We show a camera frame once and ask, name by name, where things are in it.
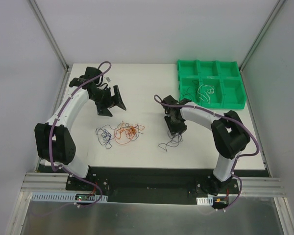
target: wire bundle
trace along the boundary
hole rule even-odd
[[[114,130],[113,135],[105,127]],[[135,141],[140,134],[143,134],[142,131],[144,129],[145,127],[142,125],[132,125],[122,121],[116,128],[112,128],[110,125],[97,128],[96,135],[99,143],[105,146],[106,149],[110,149],[112,147],[112,140],[115,140],[115,142],[120,145],[125,145],[131,141]]]
[[[129,123],[120,123],[118,127],[114,130],[114,139],[118,144],[124,145],[130,143],[131,141],[137,140],[140,134],[143,134],[141,131],[145,129],[144,126],[136,124],[132,125]],[[121,139],[126,137],[126,141],[122,142]]]
[[[108,126],[110,129],[115,130],[116,128],[112,128],[110,125],[105,125],[103,127],[96,128],[96,135],[98,137],[98,141],[102,146],[105,146],[106,149],[110,149],[112,147],[110,141],[114,139],[112,134],[105,128]]]
[[[204,90],[203,92],[205,92],[206,95],[200,93],[200,88],[201,87],[203,87],[203,90]],[[198,90],[197,90],[197,93],[199,94],[198,98],[201,99],[204,102],[207,102],[208,104],[210,104],[210,96],[209,95],[213,94],[214,92],[215,92],[215,87],[214,86],[204,85],[204,84],[200,85]]]
[[[181,95],[183,96],[183,98],[189,98],[191,101],[195,101],[196,98],[195,98],[195,95],[196,95],[196,91],[194,92],[191,92],[190,90],[193,90],[194,88],[193,87],[189,87],[187,88],[186,90],[182,90],[182,93]]]
[[[175,147],[178,147],[181,142],[183,142],[182,136],[180,134],[176,134],[176,135],[172,136],[170,134],[170,131],[168,131],[168,136],[170,138],[169,142],[158,144],[158,147],[162,148],[166,152],[168,151],[167,150],[168,147],[175,148]]]

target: metal frame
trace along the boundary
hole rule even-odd
[[[70,76],[70,66],[67,64],[54,36],[52,35],[50,28],[42,15],[41,10],[36,2],[36,0],[27,0],[30,7],[32,8],[40,26],[42,27],[43,32],[45,33],[52,49],[56,53],[61,65],[66,70],[63,77],[61,87],[57,96],[57,100],[54,104],[53,110],[55,111],[61,103],[62,97],[64,95],[67,82]],[[249,52],[244,58],[240,70],[242,71],[249,59],[253,55],[254,51],[258,47],[265,33],[271,26],[277,14],[280,12],[287,0],[278,0],[274,6],[272,12],[268,16],[266,22],[261,28],[259,34],[257,35],[254,43],[252,44]],[[247,104],[250,108],[252,115],[252,108],[247,101]],[[256,130],[257,137],[258,132],[252,115],[252,121],[254,128]],[[81,191],[66,191],[66,181],[67,174],[62,173],[28,173],[24,178],[24,182],[19,194],[12,219],[10,221],[7,234],[19,235],[22,230],[22,226],[25,220],[25,215],[27,213],[28,205],[32,197],[33,192],[54,192],[54,193],[79,193]],[[273,197],[277,206],[279,218],[283,227],[283,231],[287,235],[294,235],[294,220],[291,215],[289,208],[288,200],[286,198],[285,189],[281,183],[281,180],[278,178],[255,178],[255,177],[242,177],[243,181],[243,197]]]
[[[282,229],[285,235],[294,235],[294,219],[286,197],[274,198]]]
[[[66,191],[67,178],[68,174],[66,173],[26,174],[7,234],[19,235],[21,233],[33,192],[68,195],[72,193],[85,193],[83,191]],[[274,198],[284,233],[286,235],[294,235],[294,220],[281,180],[279,178],[262,177],[242,177],[241,179],[243,182],[241,196]]]
[[[69,65],[68,63],[66,62],[57,42],[55,41],[54,39],[54,36],[52,35],[51,31],[50,31],[50,28],[43,16],[43,14],[41,13],[41,10],[36,2],[36,0],[27,0],[30,7],[32,8],[33,12],[34,12],[34,15],[35,17],[37,18],[38,20],[38,23],[40,24],[43,32],[45,33],[45,36],[47,37],[54,53],[56,54],[56,56],[58,57],[61,65],[63,66],[64,69],[68,69],[69,68]]]
[[[67,192],[83,193],[84,191],[66,191],[68,174],[66,173],[27,173],[21,192]],[[241,177],[243,197],[285,197],[286,192],[279,178]]]
[[[251,117],[251,122],[252,122],[253,127],[254,127],[254,130],[255,130],[255,134],[256,134],[256,138],[257,138],[258,144],[260,146],[260,154],[262,156],[262,159],[263,159],[263,162],[264,162],[264,165],[265,165],[265,169],[267,170],[267,172],[271,176],[271,174],[270,174],[270,168],[268,166],[268,162],[267,162],[267,159],[266,159],[266,156],[265,156],[264,148],[263,148],[263,145],[261,143],[261,139],[260,139],[260,136],[259,136],[259,131],[258,131],[258,128],[257,128],[257,125],[256,125],[256,121],[255,121],[255,117],[254,117],[254,112],[253,112],[253,107],[252,107],[252,105],[251,105],[251,103],[249,101],[249,98],[248,98],[248,91],[247,91],[246,86],[245,86],[245,76],[244,76],[244,73],[242,71],[241,71],[241,77],[242,77],[244,89],[245,89],[245,91],[247,93],[246,104],[248,106],[249,114],[250,114],[250,117]]]
[[[275,17],[281,11],[282,7],[285,5],[286,2],[287,2],[287,0],[278,0],[276,2],[275,6],[273,7],[273,10],[270,12],[266,22],[264,23],[263,27],[260,29],[256,39],[254,40],[252,46],[250,47],[247,55],[244,58],[242,64],[240,65],[240,71],[244,70],[244,68],[246,67],[249,59],[253,55],[254,51],[256,50],[256,48],[258,47],[260,42],[262,41],[264,35],[266,34],[268,29],[270,28],[270,26],[271,26],[272,22],[274,21]]]

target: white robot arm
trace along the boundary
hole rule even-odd
[[[118,86],[113,87],[114,96],[111,96],[110,87],[102,84],[101,74],[103,73],[99,69],[87,67],[85,75],[70,82],[69,92],[55,114],[46,123],[38,123],[35,127],[38,156],[50,162],[51,134],[53,163],[63,165],[66,170],[80,178],[87,176],[89,166],[75,154],[76,147],[70,130],[81,108],[91,99],[97,106],[97,114],[101,116],[112,117],[108,108],[114,106],[126,110]]]
[[[217,117],[213,112],[203,111],[198,108],[200,106],[188,99],[177,101],[169,95],[159,103],[165,109],[165,121],[171,135],[181,135],[185,132],[187,126],[184,122],[187,120],[212,131],[219,157],[212,176],[205,185],[201,185],[201,189],[210,194],[218,193],[231,181],[237,156],[250,142],[249,134],[235,122]],[[234,111],[229,111],[224,116],[242,123]]]

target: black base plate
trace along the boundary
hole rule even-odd
[[[87,178],[108,195],[108,202],[195,205],[197,197],[207,197],[200,184],[211,174],[205,169],[91,167]],[[237,194],[239,188],[234,185],[238,184],[232,179],[220,194],[227,189]],[[66,190],[90,192],[93,186],[68,177]]]

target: gray wall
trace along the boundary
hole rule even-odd
[[[244,70],[260,139],[294,215],[294,0],[273,22]]]
[[[0,235],[34,169],[34,127],[50,116],[63,72],[28,3],[0,0]]]
[[[68,63],[243,60],[277,0],[37,0]]]

